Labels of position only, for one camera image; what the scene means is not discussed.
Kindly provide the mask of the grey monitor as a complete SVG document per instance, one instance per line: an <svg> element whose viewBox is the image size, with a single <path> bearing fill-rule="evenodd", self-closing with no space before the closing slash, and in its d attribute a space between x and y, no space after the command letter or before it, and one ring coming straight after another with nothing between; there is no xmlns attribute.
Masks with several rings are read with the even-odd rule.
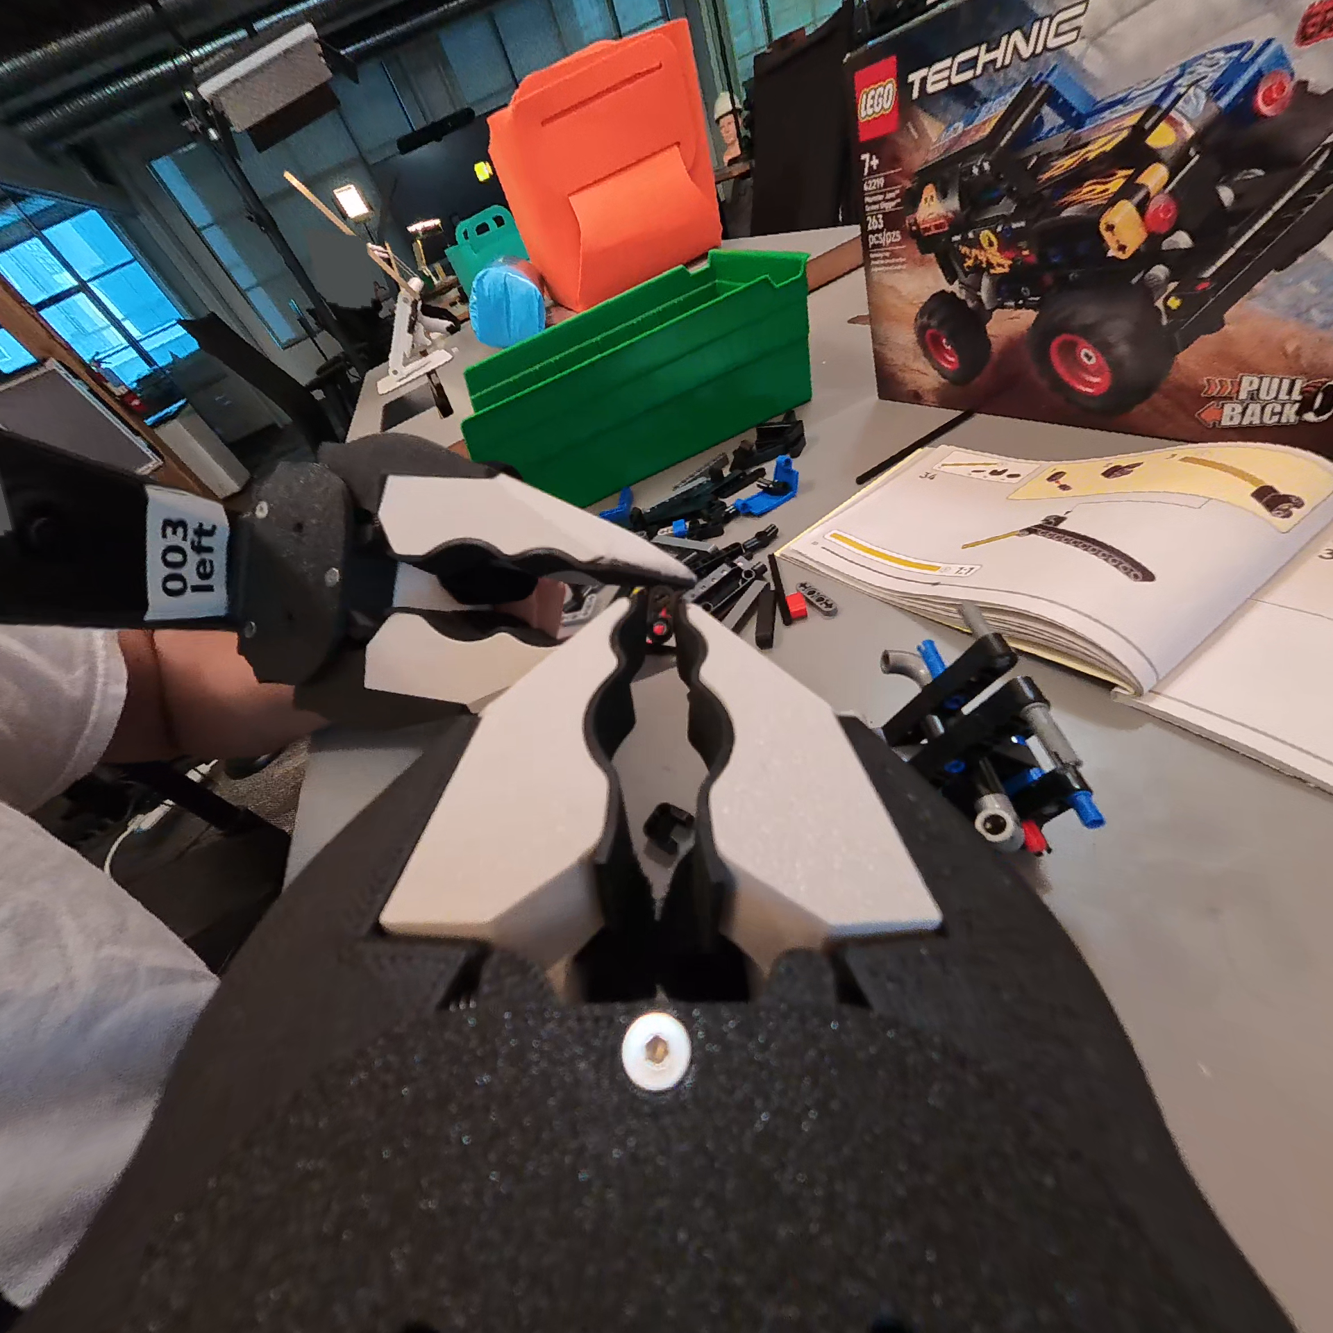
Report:
<svg viewBox="0 0 1333 1333"><path fill-rule="evenodd" d="M53 358L2 385L2 428L140 477L157 474L163 464L114 409Z"/></svg>

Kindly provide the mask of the lego instruction booklet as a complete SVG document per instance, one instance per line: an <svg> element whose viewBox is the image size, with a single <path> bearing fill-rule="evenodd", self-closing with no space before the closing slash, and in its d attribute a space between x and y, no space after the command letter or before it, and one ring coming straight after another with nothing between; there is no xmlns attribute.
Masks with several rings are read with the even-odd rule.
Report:
<svg viewBox="0 0 1333 1333"><path fill-rule="evenodd" d="M938 445L783 557L1331 791L1331 464L1284 445L1023 460Z"/></svg>

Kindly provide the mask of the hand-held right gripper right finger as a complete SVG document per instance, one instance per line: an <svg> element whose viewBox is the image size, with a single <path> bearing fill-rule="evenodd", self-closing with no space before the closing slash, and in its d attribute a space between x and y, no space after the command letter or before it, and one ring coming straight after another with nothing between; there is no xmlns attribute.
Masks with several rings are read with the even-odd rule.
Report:
<svg viewBox="0 0 1333 1333"><path fill-rule="evenodd" d="M706 612L681 606L675 640L707 770L694 848L723 939L768 978L793 952L936 933L942 908L847 719Z"/></svg>

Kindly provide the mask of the hanging ceiling unit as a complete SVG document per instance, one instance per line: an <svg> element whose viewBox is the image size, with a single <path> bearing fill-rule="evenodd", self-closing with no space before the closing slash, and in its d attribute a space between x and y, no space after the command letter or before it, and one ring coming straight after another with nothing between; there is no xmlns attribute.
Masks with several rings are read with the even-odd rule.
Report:
<svg viewBox="0 0 1333 1333"><path fill-rule="evenodd" d="M341 110L320 33L310 24L261 37L199 84L205 103L263 154Z"/></svg>

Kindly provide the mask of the orange foam bag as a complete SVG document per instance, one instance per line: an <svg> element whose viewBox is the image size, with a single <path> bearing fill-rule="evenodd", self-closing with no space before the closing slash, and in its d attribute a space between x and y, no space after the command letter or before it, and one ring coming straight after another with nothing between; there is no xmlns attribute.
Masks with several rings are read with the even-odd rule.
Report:
<svg viewBox="0 0 1333 1333"><path fill-rule="evenodd" d="M723 243L685 20L526 76L488 129L509 211L564 309L594 309Z"/></svg>

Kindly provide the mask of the pile of black lego pieces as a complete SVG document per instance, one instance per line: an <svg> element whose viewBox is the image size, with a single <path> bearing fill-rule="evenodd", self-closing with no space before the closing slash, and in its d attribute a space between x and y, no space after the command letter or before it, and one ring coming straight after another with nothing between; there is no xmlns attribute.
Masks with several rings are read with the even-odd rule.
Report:
<svg viewBox="0 0 1333 1333"><path fill-rule="evenodd" d="M759 424L730 453L707 460L656 504L636 502L643 523L630 534L683 562L694 578L692 591L679 595L675 629L679 610L692 606L726 630L755 629L760 649L774 646L783 598L774 581L776 515L796 500L762 519L736 517L732 508L757 491L760 477L772 477L776 458L793 457L798 472L806 449L808 428L800 413L789 409Z"/></svg>

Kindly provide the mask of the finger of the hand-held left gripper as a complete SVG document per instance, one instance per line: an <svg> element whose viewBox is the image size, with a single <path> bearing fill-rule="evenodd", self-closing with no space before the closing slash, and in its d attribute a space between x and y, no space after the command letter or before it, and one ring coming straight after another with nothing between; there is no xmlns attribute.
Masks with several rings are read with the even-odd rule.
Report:
<svg viewBox="0 0 1333 1333"><path fill-rule="evenodd" d="M465 606L420 568L399 568L392 612L363 653L363 687L484 710L558 649L492 606Z"/></svg>
<svg viewBox="0 0 1333 1333"><path fill-rule="evenodd" d="M507 475L390 477L377 525L399 564L394 608L503 608L537 581L666 587L696 578L643 538Z"/></svg>

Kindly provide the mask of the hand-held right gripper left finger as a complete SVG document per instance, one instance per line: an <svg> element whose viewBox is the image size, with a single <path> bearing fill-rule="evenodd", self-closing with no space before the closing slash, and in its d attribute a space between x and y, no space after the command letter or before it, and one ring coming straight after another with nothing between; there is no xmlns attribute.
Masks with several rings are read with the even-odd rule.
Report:
<svg viewBox="0 0 1333 1333"><path fill-rule="evenodd" d="M380 912L386 939L568 963L590 1003L655 999L655 893L613 765L647 610L613 602L484 710Z"/></svg>

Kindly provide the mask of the green plastic basket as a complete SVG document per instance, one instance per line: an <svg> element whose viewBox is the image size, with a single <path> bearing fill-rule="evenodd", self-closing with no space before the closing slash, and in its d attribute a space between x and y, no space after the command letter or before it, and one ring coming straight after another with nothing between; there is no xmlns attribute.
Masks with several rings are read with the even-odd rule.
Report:
<svg viewBox="0 0 1333 1333"><path fill-rule="evenodd" d="M488 207L458 224L456 243L447 247L445 260L458 277L467 301L479 273L507 260L528 260L526 245L507 207Z"/></svg>

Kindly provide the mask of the person's left hand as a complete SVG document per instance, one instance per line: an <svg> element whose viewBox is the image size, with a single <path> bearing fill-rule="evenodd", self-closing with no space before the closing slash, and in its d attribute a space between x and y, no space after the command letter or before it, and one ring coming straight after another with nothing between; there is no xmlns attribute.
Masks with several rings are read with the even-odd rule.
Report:
<svg viewBox="0 0 1333 1333"><path fill-rule="evenodd" d="M558 640L562 634L566 598L568 585L562 581L539 579L534 593L530 593L524 600L503 604L498 612L518 619L547 638Z"/></svg>

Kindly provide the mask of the person's left forearm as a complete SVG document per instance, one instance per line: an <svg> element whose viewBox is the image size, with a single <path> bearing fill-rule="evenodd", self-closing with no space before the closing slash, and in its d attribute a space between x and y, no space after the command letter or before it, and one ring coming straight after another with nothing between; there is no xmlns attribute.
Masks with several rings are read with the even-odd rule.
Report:
<svg viewBox="0 0 1333 1333"><path fill-rule="evenodd" d="M121 630L125 708L104 763L257 759L327 723L286 685L257 682L225 630Z"/></svg>

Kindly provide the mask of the blue lego panel piece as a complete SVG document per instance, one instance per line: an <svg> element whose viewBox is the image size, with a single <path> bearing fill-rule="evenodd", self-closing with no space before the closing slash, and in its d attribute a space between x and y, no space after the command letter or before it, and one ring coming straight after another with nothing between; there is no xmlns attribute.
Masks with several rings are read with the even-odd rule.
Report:
<svg viewBox="0 0 1333 1333"><path fill-rule="evenodd" d="M772 477L760 477L757 491L734 502L734 515L741 519L762 519L781 506L796 500L800 475L789 455L776 458Z"/></svg>

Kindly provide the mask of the light blue round bundle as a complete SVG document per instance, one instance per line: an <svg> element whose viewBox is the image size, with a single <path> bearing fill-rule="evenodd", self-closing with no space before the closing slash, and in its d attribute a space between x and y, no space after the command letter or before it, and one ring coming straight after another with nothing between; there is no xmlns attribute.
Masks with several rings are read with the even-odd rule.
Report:
<svg viewBox="0 0 1333 1333"><path fill-rule="evenodd" d="M469 318L479 343L505 351L547 328L547 294L530 260L507 256L479 269L469 294Z"/></svg>

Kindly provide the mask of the partly built lego chassis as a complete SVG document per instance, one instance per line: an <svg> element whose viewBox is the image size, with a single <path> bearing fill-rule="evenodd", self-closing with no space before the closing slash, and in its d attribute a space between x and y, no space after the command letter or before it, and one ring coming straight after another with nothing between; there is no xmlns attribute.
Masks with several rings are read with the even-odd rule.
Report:
<svg viewBox="0 0 1333 1333"><path fill-rule="evenodd" d="M1105 829L1046 695L1018 674L1018 653L978 606L963 604L961 615L972 644L951 663L934 642L881 653L881 674L917 689L881 727L887 746L999 854L1046 857L1046 827L1067 814Z"/></svg>

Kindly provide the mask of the person's white shirt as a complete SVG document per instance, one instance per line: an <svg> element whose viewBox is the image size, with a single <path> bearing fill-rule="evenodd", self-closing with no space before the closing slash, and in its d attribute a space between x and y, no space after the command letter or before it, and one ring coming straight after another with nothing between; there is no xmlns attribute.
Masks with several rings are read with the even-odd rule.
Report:
<svg viewBox="0 0 1333 1333"><path fill-rule="evenodd" d="M104 759L108 630L2 630L2 1298L61 1271L135 1156L216 978L32 814Z"/></svg>

